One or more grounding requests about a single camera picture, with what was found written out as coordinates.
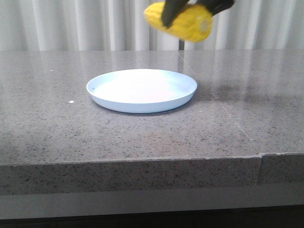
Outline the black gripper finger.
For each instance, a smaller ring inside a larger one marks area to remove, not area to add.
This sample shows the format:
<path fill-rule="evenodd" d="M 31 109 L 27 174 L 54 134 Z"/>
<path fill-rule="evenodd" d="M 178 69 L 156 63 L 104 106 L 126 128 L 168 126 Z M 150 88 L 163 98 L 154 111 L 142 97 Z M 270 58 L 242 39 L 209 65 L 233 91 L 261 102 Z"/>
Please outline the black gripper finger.
<path fill-rule="evenodd" d="M 213 15 L 217 15 L 222 11 L 230 9 L 235 0 L 198 0 L 197 4 L 203 5 Z"/>
<path fill-rule="evenodd" d="M 188 2 L 188 0 L 166 0 L 161 15 L 163 26 L 169 28 Z"/>

